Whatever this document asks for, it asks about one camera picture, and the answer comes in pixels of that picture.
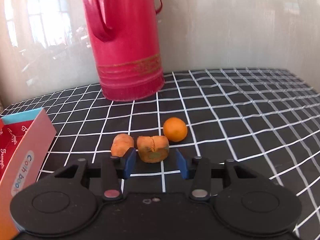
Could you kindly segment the carrot piece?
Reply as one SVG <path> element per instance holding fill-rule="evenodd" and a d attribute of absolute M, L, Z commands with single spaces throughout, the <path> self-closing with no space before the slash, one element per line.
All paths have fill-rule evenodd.
<path fill-rule="evenodd" d="M 111 155 L 116 157 L 122 157 L 125 155 L 129 148 L 134 147 L 134 139 L 128 134 L 118 134 L 114 137 L 111 146 Z"/>

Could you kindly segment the small orange tangerine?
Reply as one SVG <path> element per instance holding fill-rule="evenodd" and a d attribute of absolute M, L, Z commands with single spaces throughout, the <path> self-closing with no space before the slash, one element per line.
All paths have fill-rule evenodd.
<path fill-rule="evenodd" d="M 188 128 L 183 120 L 172 117 L 164 122 L 163 133 L 169 141 L 180 142 L 187 137 Z"/>

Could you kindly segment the red cardboard box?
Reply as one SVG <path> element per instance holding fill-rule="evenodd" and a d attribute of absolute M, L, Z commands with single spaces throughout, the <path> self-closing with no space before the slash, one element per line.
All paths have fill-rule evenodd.
<path fill-rule="evenodd" d="M 1 117 L 1 239 L 17 234 L 10 202 L 35 183 L 55 135 L 44 108 Z"/>

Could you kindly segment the red thermos flask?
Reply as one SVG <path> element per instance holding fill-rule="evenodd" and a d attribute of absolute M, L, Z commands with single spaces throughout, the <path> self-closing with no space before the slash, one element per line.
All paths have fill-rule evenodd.
<path fill-rule="evenodd" d="M 105 98 L 133 101 L 164 85 L 154 0 L 83 0 Z"/>

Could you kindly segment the split carrot chunk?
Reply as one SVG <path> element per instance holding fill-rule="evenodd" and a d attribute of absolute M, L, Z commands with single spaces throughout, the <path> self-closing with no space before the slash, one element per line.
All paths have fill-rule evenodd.
<path fill-rule="evenodd" d="M 169 141 L 162 135 L 137 138 L 138 154 L 145 163 L 159 163 L 169 156 Z"/>

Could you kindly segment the black white grid tablecloth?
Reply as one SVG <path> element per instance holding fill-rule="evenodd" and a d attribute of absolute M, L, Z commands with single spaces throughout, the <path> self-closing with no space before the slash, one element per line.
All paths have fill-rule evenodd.
<path fill-rule="evenodd" d="M 120 182 L 124 193 L 187 190 L 176 150 L 214 163 L 235 159 L 294 192 L 302 203 L 295 233 L 319 239 L 319 92 L 279 69 L 189 70 L 164 78 L 164 87 L 143 100 L 110 101 L 90 84 L 14 103 L 1 115 L 46 110 L 57 134 L 39 179 L 77 158 L 99 162 L 119 133 L 161 135 L 165 121 L 177 117 L 187 137 L 172 142 L 161 163 L 138 160 Z"/>

